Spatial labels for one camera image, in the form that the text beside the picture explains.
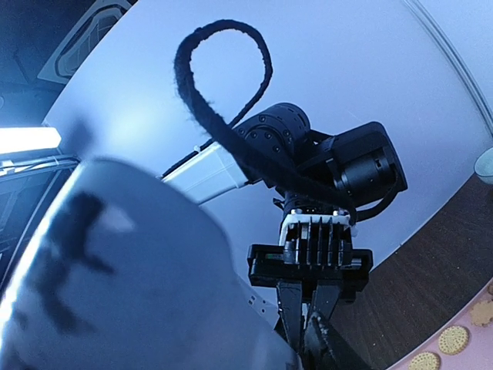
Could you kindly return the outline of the tan maple leaf cookie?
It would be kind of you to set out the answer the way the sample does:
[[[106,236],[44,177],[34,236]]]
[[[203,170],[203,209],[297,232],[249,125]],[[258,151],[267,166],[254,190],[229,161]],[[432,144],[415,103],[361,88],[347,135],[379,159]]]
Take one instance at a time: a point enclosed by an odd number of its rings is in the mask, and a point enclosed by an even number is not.
[[[486,327],[493,319],[493,301],[480,301],[470,311],[471,323],[475,326]]]

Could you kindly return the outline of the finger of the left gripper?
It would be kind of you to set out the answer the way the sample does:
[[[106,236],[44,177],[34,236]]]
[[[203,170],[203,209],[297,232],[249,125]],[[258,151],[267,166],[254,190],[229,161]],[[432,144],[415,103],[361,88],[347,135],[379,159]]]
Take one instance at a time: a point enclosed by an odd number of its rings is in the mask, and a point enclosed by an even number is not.
[[[290,347],[301,347],[304,325],[302,284],[300,282],[279,281],[276,290],[279,318],[275,331]]]
[[[340,294],[341,287],[339,285],[318,283],[312,294],[307,323],[309,325],[321,322],[328,323],[339,301]]]

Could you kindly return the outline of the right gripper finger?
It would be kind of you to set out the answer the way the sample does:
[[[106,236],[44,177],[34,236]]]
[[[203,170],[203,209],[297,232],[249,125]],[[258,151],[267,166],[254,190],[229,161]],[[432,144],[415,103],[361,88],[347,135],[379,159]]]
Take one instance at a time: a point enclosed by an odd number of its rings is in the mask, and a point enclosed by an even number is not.
[[[319,312],[313,312],[304,332],[304,369],[369,369],[358,353]]]

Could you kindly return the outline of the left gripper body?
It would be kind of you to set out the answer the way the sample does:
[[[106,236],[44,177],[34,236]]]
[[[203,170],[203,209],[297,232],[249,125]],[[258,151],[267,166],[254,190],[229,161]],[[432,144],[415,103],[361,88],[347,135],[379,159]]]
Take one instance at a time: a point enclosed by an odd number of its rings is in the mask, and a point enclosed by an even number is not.
[[[340,288],[340,299],[345,303],[355,301],[369,281],[373,267],[373,253],[368,249],[352,251],[353,260],[348,266],[323,264],[288,264],[283,259],[283,247],[253,244],[247,257],[248,278],[254,287],[275,288],[281,281],[300,283],[302,300],[311,301],[319,282],[331,283]]]

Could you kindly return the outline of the silver white tongs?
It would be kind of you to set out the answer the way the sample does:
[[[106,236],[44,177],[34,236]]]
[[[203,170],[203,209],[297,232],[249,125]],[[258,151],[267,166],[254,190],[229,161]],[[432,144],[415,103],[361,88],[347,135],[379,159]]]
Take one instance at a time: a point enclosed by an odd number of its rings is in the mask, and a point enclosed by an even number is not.
[[[1,301],[3,369],[299,369],[248,304],[226,235],[127,163],[67,180]]]

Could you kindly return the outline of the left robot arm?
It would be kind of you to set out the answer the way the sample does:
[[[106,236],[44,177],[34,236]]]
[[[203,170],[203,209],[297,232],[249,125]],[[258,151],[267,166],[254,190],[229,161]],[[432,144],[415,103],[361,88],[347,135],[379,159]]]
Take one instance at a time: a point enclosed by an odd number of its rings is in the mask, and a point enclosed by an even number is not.
[[[378,122],[331,136],[312,129],[298,106],[278,103],[235,130],[269,158],[349,196],[357,221],[377,216],[407,189],[394,145]],[[168,169],[162,181],[204,204],[260,177],[221,145],[209,143]],[[248,277],[254,287],[276,290],[277,330],[299,349],[303,309],[330,317],[338,301],[354,301],[367,284],[373,254],[354,248],[349,214],[340,207],[284,189],[274,203],[283,212],[278,243],[250,247]]]

